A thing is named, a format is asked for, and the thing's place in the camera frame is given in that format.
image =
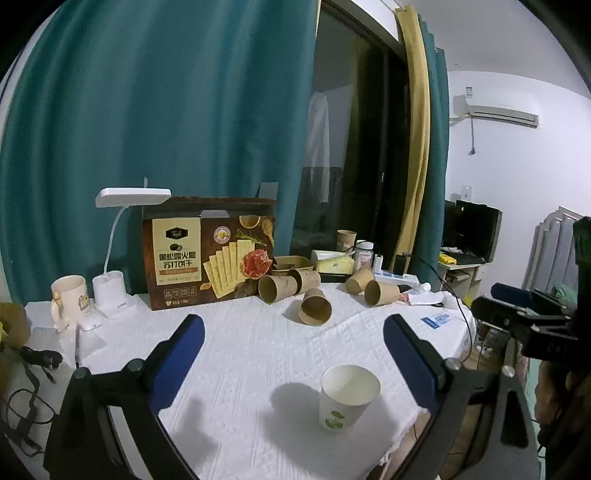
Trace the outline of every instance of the jar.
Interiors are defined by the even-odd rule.
[[[355,254],[353,256],[353,273],[360,268],[371,270],[372,260],[374,259],[374,244],[372,242],[358,242],[355,244]]]

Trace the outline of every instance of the window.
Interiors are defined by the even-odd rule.
[[[392,48],[335,5],[323,3],[292,254],[333,250],[338,229],[353,230],[358,239],[383,240],[378,221],[385,186],[391,190],[385,175],[395,161],[388,151],[391,64],[408,77]]]

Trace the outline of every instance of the lamp base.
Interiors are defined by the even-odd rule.
[[[130,314],[137,306],[137,299],[125,291],[123,273],[112,270],[92,279],[95,289],[96,310],[105,318],[117,319]]]
[[[118,319],[132,313],[138,305],[137,299],[129,294],[125,295],[127,296],[126,302],[119,305],[101,305],[99,307],[95,304],[97,312],[108,319]]]

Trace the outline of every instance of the label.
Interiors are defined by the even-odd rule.
[[[355,264],[353,271],[357,272],[360,268],[368,268],[371,270],[371,261],[374,253],[371,251],[357,250],[355,252]]]
[[[439,328],[444,323],[449,322],[449,315],[447,313],[442,313],[441,315],[436,316],[434,319],[429,317],[423,317],[421,320],[424,321],[427,325],[431,328]]]
[[[156,285],[201,281],[200,218],[155,218],[152,241]]]

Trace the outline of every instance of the bowl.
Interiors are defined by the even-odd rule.
[[[309,259],[299,255],[275,257],[271,267],[271,275],[287,275],[292,268],[296,270],[312,270],[314,265]]]

